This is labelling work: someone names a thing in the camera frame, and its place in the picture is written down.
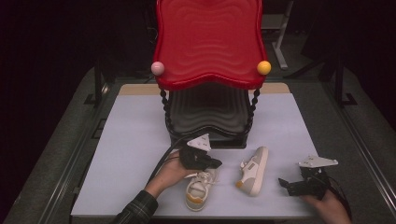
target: black curtain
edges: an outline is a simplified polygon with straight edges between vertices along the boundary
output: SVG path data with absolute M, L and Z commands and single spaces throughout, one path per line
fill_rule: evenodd
M 391 0 L 323 0 L 302 54 L 316 60 L 340 40 L 346 68 L 396 130 L 396 14 Z
M 0 222 L 99 58 L 107 81 L 151 64 L 146 1 L 2 1 Z

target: sleeve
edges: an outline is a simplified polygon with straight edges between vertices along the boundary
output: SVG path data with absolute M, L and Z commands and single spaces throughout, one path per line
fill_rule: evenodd
M 157 200 L 141 190 L 111 224 L 146 224 L 158 208 Z

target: shoe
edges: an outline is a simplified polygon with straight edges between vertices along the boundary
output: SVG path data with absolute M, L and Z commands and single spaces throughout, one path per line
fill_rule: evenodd
M 210 187 L 218 178 L 218 169 L 206 169 L 195 175 L 186 189 L 186 205 L 194 212 L 204 208 Z
M 236 187 L 250 196 L 257 196 L 262 188 L 265 165 L 268 158 L 267 147 L 259 147 L 249 162 L 241 162 L 242 179 Z

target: orange ball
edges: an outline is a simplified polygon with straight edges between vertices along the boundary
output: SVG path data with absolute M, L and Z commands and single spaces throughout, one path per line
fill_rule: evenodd
M 271 64 L 268 63 L 267 61 L 261 61 L 258 65 L 257 65 L 257 71 L 263 75 L 266 76 L 271 72 Z

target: human hand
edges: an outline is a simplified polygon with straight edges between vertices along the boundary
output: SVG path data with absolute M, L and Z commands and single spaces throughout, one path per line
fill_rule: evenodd
M 179 152 L 173 152 L 163 163 L 160 171 L 152 178 L 145 187 L 145 191 L 154 198 L 158 198 L 160 194 L 167 188 L 174 186 L 178 181 L 187 175 L 200 172 L 199 170 L 186 170 L 179 159 Z
M 352 223 L 344 206 L 329 190 L 326 191 L 322 200 L 318 200 L 312 195 L 304 195 L 300 196 L 300 198 L 314 206 L 326 224 Z

